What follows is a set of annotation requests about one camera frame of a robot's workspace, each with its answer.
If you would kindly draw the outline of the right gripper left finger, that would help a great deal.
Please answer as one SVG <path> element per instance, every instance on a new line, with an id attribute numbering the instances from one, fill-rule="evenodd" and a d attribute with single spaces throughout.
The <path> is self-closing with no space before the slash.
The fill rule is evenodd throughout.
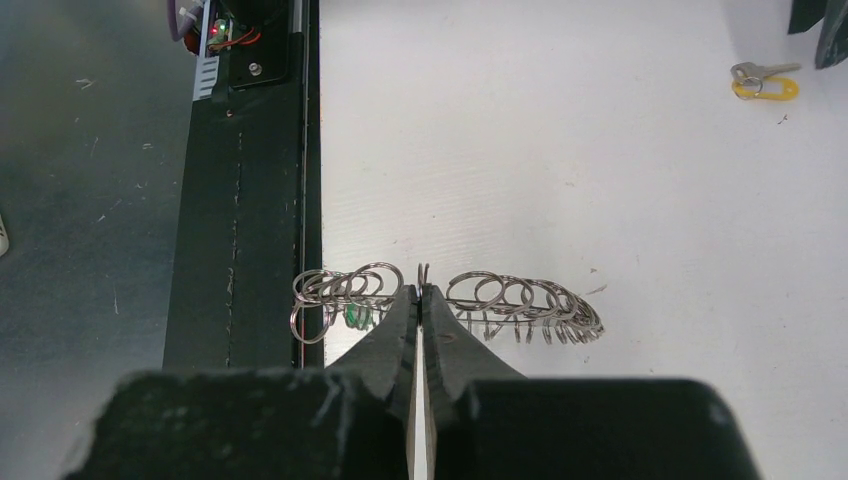
<path id="1" fill-rule="evenodd" d="M 417 293 L 331 366 L 120 383 L 72 479 L 408 479 Z"/>

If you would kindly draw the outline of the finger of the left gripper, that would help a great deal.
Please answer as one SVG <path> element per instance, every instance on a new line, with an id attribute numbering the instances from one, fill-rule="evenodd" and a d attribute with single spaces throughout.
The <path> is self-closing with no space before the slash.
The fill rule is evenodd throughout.
<path id="1" fill-rule="evenodd" d="M 825 0 L 793 0 L 791 3 L 788 35 L 808 31 L 825 15 Z"/>
<path id="2" fill-rule="evenodd" d="M 847 0 L 828 0 L 822 16 L 822 29 L 815 54 L 817 70 L 835 66 L 847 59 Z"/>

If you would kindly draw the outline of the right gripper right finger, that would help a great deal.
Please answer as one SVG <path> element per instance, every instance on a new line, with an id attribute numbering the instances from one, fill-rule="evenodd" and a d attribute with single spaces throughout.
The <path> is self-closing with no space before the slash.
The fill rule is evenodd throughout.
<path id="1" fill-rule="evenodd" d="M 421 292 L 433 479 L 756 479 L 736 419 L 684 378 L 528 378 Z"/>

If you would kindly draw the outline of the key with yellow tag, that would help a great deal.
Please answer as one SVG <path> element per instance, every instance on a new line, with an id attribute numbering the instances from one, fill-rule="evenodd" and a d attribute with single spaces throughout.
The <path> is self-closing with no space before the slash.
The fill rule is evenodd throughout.
<path id="1" fill-rule="evenodd" d="M 740 100 L 789 101 L 800 92 L 798 84 L 785 74 L 799 71 L 799 63 L 763 66 L 742 62 L 730 68 L 731 90 Z"/>

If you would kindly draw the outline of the metal disc with key rings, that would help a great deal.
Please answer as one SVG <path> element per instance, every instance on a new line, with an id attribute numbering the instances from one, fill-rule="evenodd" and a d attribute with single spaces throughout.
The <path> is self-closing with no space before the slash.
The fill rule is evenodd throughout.
<path id="1" fill-rule="evenodd" d="M 345 307 L 356 304 L 373 310 L 374 326 L 358 331 L 368 333 L 386 319 L 405 285 L 401 270 L 388 262 L 370 262 L 352 271 L 307 270 L 292 282 L 290 331 L 303 345 L 322 342 L 336 323 L 358 331 L 344 321 Z M 480 328 L 485 341 L 507 327 L 517 343 L 526 344 L 536 333 L 548 345 L 588 344 L 605 333 L 596 309 L 552 280 L 472 270 L 450 279 L 443 297 L 448 313 L 469 332 Z"/>

